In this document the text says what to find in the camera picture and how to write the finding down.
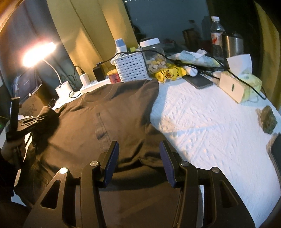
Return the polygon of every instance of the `white jar lid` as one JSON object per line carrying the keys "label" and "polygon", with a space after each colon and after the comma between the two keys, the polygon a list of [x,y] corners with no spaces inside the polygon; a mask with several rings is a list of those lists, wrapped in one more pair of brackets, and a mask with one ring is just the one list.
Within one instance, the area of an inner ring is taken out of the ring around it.
{"label": "white jar lid", "polygon": [[160,43],[159,39],[155,38],[155,39],[151,39],[151,40],[146,40],[146,41],[140,42],[140,46],[141,47],[148,47],[148,46],[156,45],[156,44],[159,44],[159,43]]}
{"label": "white jar lid", "polygon": [[214,21],[219,21],[219,17],[211,17]]}

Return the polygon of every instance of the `yellow tissue box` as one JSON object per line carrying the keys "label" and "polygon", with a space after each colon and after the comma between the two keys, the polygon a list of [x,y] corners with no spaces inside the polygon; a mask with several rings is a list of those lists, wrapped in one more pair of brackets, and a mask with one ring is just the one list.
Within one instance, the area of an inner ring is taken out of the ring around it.
{"label": "yellow tissue box", "polygon": [[[251,85],[256,91],[260,92],[262,81],[259,78],[252,74],[242,74],[238,77],[244,82]],[[227,71],[221,73],[219,87],[237,103],[242,103],[257,96],[257,93],[254,90],[252,90],[244,83],[240,82],[237,78],[233,77]]]}

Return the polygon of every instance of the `lamp light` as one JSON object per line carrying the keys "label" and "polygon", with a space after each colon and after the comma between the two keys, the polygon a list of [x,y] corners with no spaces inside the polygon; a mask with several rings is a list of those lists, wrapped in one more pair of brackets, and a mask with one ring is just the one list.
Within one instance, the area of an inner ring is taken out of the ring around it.
{"label": "lamp light", "polygon": [[58,79],[60,81],[60,84],[62,84],[62,81],[60,79],[60,75],[56,71],[56,69],[48,63],[45,58],[54,52],[56,49],[56,45],[54,43],[48,43],[43,45],[37,45],[33,49],[29,50],[23,58],[23,65],[25,67],[33,67],[35,66],[39,61],[43,60],[45,63],[47,63],[57,74]]}

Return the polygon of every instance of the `person's hand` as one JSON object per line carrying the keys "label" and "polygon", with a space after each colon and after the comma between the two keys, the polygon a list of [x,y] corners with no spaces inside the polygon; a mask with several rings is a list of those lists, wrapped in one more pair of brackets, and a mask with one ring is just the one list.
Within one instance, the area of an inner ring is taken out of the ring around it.
{"label": "person's hand", "polygon": [[19,140],[15,140],[11,142],[5,141],[3,148],[1,150],[2,157],[12,165],[14,165],[13,153],[14,150],[17,149],[17,147],[20,148],[21,155],[24,158],[25,157],[24,137]]}

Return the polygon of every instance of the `blue gripper pad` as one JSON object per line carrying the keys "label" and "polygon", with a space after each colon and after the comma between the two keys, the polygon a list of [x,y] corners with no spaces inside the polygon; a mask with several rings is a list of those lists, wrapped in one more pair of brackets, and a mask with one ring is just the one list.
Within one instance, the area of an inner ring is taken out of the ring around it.
{"label": "blue gripper pad", "polygon": [[164,165],[166,177],[169,184],[174,188],[176,187],[175,168],[178,168],[178,163],[174,157],[167,141],[160,142],[160,156]]}
{"label": "blue gripper pad", "polygon": [[107,187],[108,184],[110,183],[114,170],[115,170],[115,166],[117,163],[117,159],[119,156],[119,143],[117,141],[113,141],[111,143],[111,146],[108,150],[108,152],[111,151],[110,157],[108,159],[108,162],[105,166],[105,170],[104,170],[104,180],[103,180],[103,185],[104,187]]}

